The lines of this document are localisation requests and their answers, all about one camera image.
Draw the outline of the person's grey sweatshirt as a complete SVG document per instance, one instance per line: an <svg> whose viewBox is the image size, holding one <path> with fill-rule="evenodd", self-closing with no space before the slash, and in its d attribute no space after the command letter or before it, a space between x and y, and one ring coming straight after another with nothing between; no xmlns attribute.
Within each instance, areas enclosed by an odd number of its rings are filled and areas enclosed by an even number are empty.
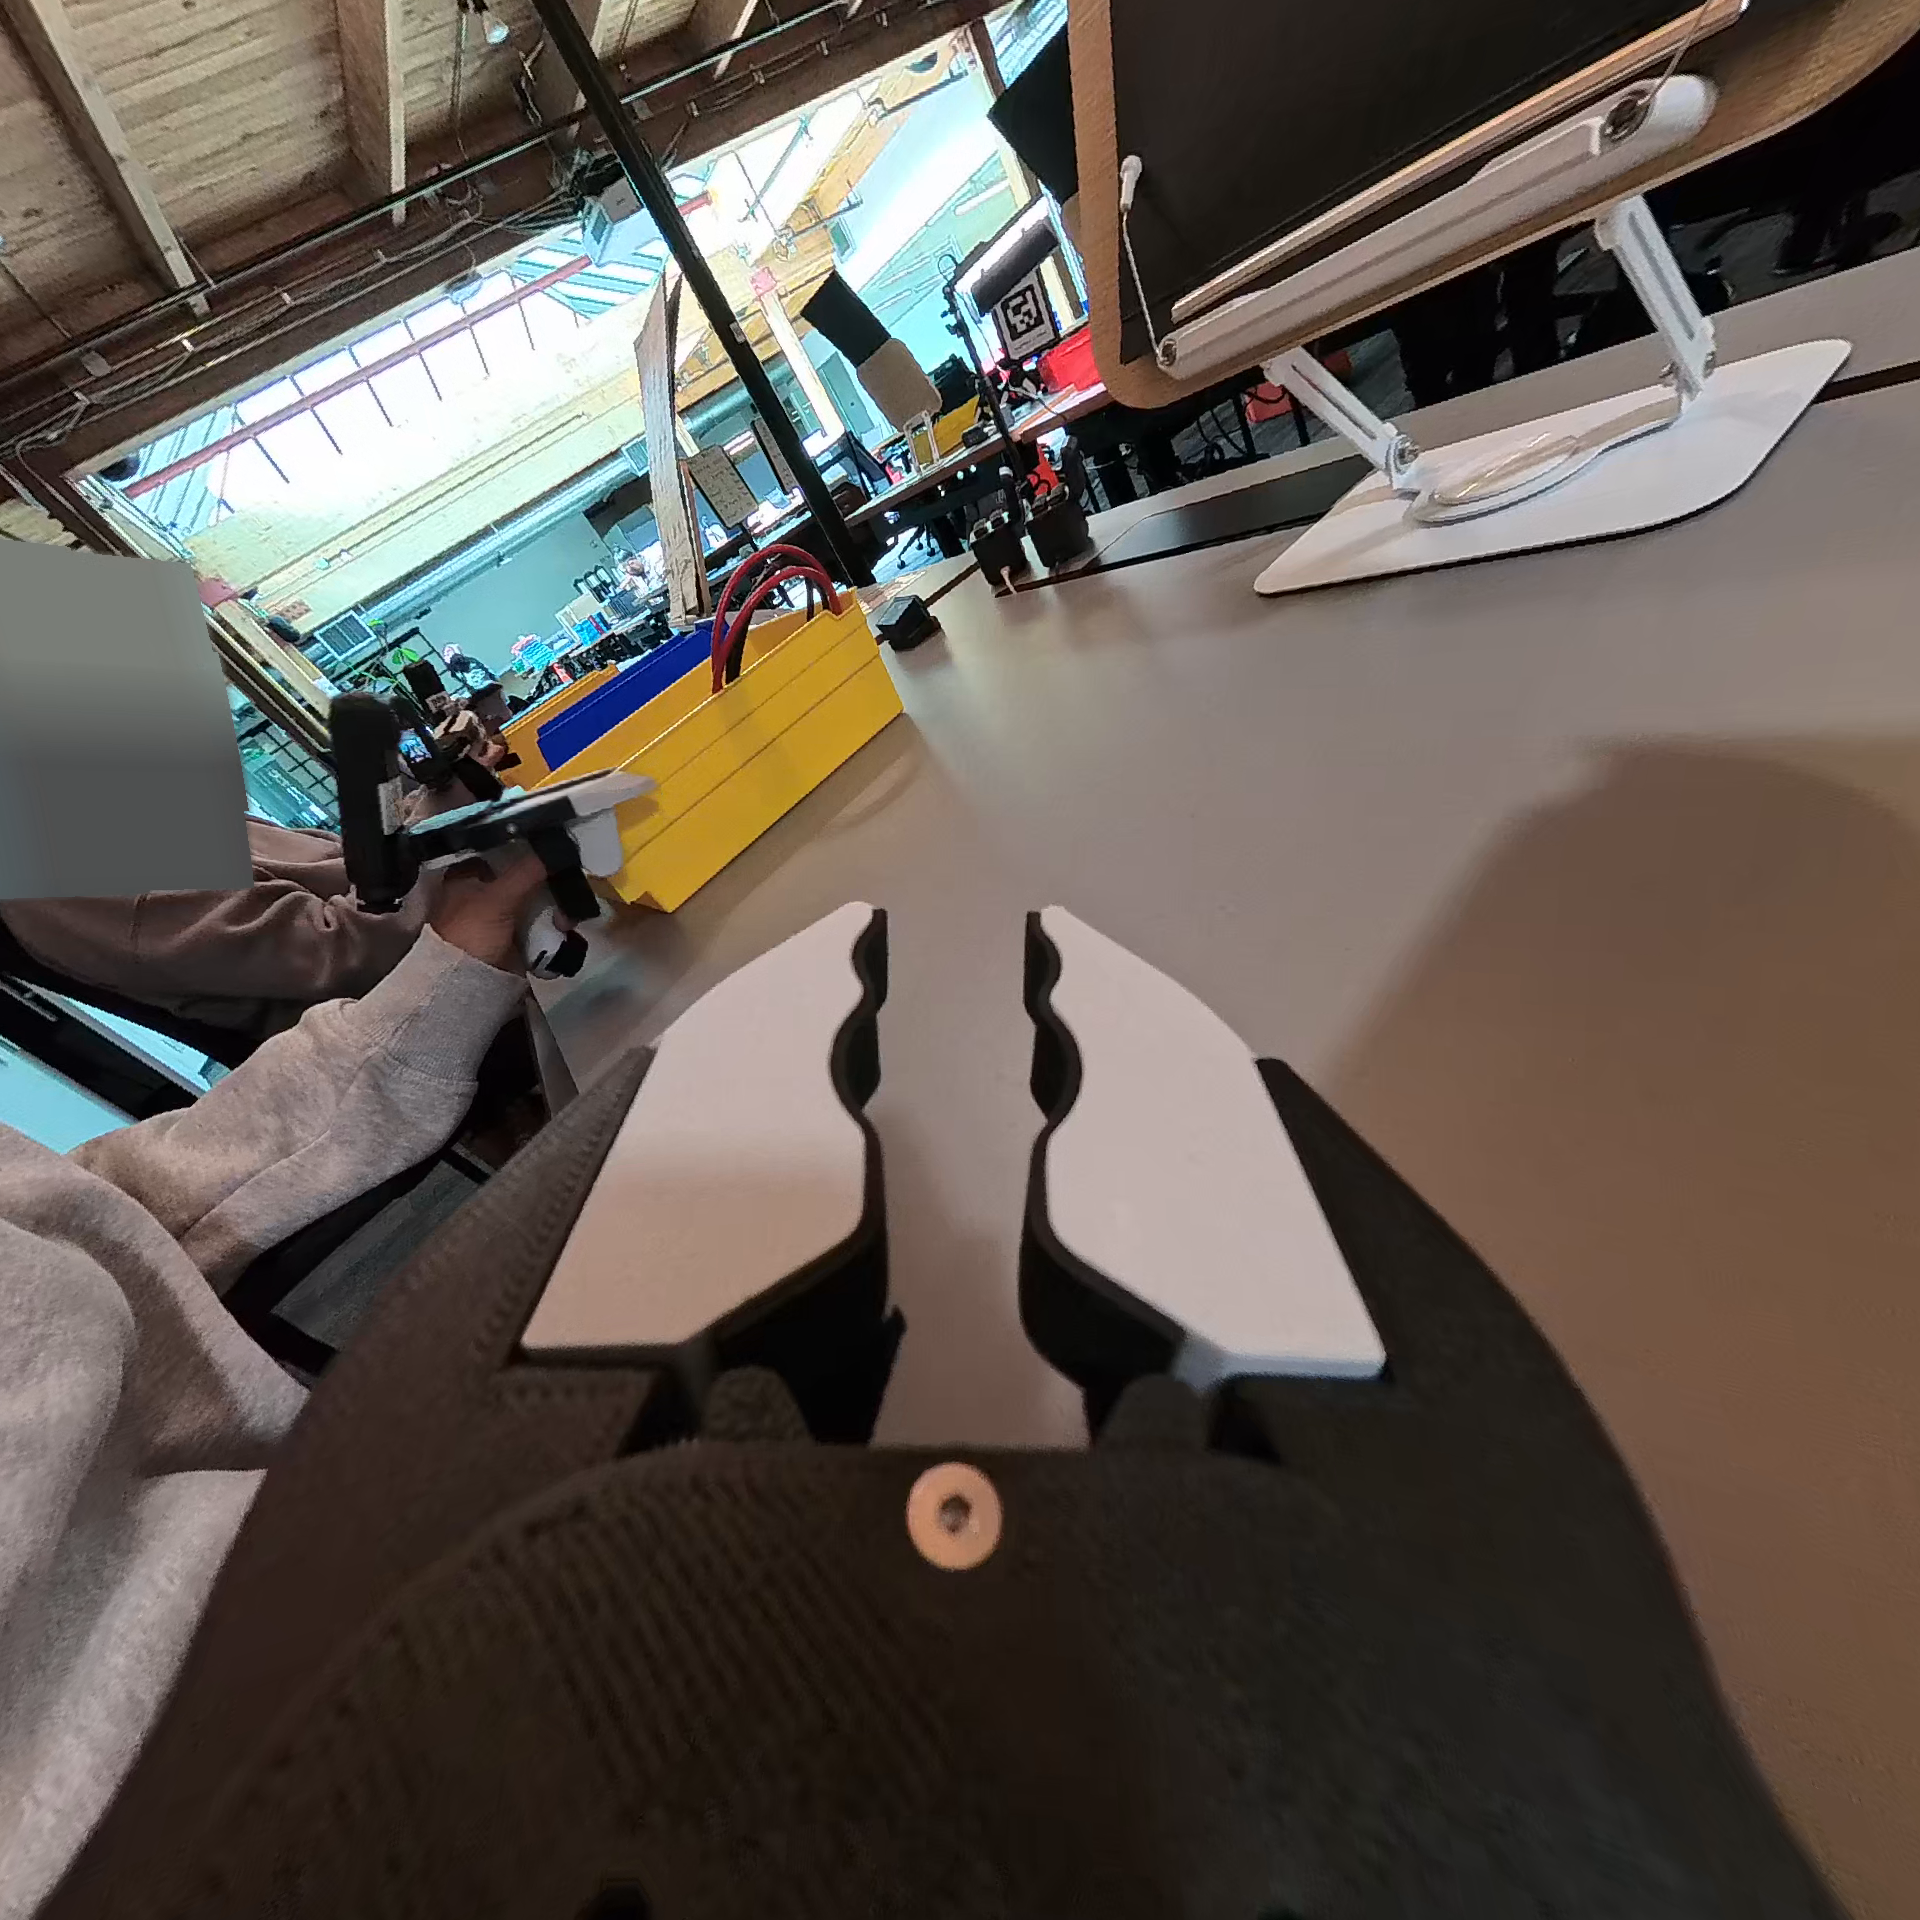
<svg viewBox="0 0 1920 1920"><path fill-rule="evenodd" d="M436 1152L210 1101L71 1154L4 1130L4 1915L34 1915L176 1686L304 1390L218 1284Z"/></svg>

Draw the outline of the standing wooden board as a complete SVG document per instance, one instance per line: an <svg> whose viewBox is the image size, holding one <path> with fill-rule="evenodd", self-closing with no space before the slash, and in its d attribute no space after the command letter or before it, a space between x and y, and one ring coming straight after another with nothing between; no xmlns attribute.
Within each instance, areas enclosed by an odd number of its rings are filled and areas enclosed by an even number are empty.
<svg viewBox="0 0 1920 1920"><path fill-rule="evenodd" d="M708 614L713 597L706 581L704 540L681 452L676 410L676 327L681 310L681 268L669 262L653 290L636 340L641 418L656 534L664 549L668 619L687 631Z"/></svg>

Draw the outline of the white laptop stand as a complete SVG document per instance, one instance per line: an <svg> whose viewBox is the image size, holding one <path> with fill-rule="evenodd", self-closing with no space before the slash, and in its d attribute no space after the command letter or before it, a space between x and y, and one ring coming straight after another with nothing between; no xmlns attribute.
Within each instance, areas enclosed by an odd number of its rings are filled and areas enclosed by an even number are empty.
<svg viewBox="0 0 1920 1920"><path fill-rule="evenodd" d="M1261 597L1394 579L1690 518L1739 491L1849 363L1852 343L1722 355L1644 196L1612 194L1644 160L1700 133L1716 86L1671 76L1621 86L1491 158L1466 183L1248 293L1193 293L1157 347L1165 372L1258 362L1345 438L1369 474L1258 575ZM1423 446L1311 352L1338 309L1387 290L1394 270L1435 270L1523 222L1596 203L1593 235L1664 352L1660 378L1495 431Z"/></svg>

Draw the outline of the blue plastic bin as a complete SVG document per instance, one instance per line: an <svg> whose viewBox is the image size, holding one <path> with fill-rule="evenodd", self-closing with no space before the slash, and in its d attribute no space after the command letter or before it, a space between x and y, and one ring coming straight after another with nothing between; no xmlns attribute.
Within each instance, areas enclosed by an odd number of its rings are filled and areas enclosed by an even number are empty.
<svg viewBox="0 0 1920 1920"><path fill-rule="evenodd" d="M577 711L577 717L587 723L587 743L570 762L578 758L589 744L618 725L636 715L651 700L680 685L687 677L703 677L712 672L713 622L703 619L689 631L669 632L648 655L624 662L609 685L599 688L589 707Z"/></svg>

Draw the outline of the black metal pole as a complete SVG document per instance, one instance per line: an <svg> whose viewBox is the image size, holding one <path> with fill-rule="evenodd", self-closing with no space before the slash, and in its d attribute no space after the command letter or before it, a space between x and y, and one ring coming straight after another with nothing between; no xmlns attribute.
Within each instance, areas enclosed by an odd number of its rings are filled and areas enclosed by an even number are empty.
<svg viewBox="0 0 1920 1920"><path fill-rule="evenodd" d="M823 547L833 556L834 575L852 587L873 586L873 564L858 550L845 516L836 509L833 491L807 452L803 435L787 413L776 382L759 362L706 256L692 240L675 188L656 155L648 149L639 119L633 119L633 112L618 94L618 84L592 50L587 30L570 3L535 3L535 11L554 52L581 92L589 119L605 138L641 203L653 216L668 251L681 268L687 287L691 287L713 334L728 350L728 358L753 400L759 424L768 428L772 443L800 484L807 511L818 527Z"/></svg>

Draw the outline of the person's left forearm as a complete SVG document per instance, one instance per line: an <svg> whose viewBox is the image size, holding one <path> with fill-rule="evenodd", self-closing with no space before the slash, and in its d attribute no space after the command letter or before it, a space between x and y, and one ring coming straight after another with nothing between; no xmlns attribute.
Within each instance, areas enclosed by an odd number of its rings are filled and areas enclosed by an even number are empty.
<svg viewBox="0 0 1920 1920"><path fill-rule="evenodd" d="M82 1143L71 1160L144 1206L225 1286L433 1160L523 997L522 974L425 931L365 997L312 1007L192 1107Z"/></svg>

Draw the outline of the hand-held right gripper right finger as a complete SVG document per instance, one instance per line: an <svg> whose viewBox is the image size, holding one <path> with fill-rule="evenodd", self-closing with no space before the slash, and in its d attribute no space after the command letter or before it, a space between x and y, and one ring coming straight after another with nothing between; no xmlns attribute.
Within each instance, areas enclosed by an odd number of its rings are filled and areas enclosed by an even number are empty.
<svg viewBox="0 0 1920 1920"><path fill-rule="evenodd" d="M1105 1426L1141 1381L1379 1384L1387 1350L1261 1061L1173 976L1044 904L1024 919L1041 1111L1019 1319Z"/></svg>

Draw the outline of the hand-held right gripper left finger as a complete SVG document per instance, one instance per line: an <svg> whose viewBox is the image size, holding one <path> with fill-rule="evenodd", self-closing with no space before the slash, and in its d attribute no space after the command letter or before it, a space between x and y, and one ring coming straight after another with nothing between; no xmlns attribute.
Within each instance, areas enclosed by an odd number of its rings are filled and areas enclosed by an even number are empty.
<svg viewBox="0 0 1920 1920"><path fill-rule="evenodd" d="M890 1295L879 1015L890 919L845 903L672 1021L520 1335L540 1365L636 1362L689 1406L736 1368L807 1419L880 1415Z"/></svg>

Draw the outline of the grey desk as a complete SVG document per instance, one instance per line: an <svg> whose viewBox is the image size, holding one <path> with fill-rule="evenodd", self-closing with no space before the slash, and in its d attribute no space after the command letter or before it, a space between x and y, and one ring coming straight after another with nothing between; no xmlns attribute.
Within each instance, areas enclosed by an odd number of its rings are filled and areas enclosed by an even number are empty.
<svg viewBox="0 0 1920 1920"><path fill-rule="evenodd" d="M905 717L548 999L578 1078L865 899L880 1432L1072 1447L1018 1319L1024 914L1290 1063L1548 1332L1855 1915L1915 1915L1915 322L1909 260L1736 310L1849 378L1668 531L1265 600L1275 541L993 597Z"/></svg>

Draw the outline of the yellow plastic bin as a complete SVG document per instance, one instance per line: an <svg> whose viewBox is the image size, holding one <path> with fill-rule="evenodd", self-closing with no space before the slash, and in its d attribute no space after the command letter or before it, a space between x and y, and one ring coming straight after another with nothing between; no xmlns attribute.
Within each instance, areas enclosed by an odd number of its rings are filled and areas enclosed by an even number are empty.
<svg viewBox="0 0 1920 1920"><path fill-rule="evenodd" d="M503 728L505 754L496 776L503 784L535 787L555 774L587 743L587 723L577 717L577 711L589 707L618 672L616 666L596 667L520 711Z"/></svg>
<svg viewBox="0 0 1920 1920"><path fill-rule="evenodd" d="M659 914L683 908L901 712L855 592L757 619L731 684L713 688L699 661L572 764L651 779L616 814L619 866L596 888Z"/></svg>

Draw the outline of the wood-edged black board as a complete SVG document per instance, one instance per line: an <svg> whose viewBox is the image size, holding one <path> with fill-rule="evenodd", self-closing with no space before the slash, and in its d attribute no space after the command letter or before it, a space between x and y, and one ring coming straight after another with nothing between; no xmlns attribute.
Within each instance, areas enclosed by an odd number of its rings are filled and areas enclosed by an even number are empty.
<svg viewBox="0 0 1920 1920"><path fill-rule="evenodd" d="M1915 5L1071 5L1108 394L1160 410L1834 106Z"/></svg>

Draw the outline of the person's left hand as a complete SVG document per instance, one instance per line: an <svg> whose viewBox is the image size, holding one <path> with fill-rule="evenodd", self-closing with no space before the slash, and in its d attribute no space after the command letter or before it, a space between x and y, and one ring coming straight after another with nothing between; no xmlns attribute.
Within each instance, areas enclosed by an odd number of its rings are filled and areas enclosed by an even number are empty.
<svg viewBox="0 0 1920 1920"><path fill-rule="evenodd" d="M501 864L472 855L431 876L425 926L450 948L505 974L525 970L522 926L547 887L540 853L522 848Z"/></svg>

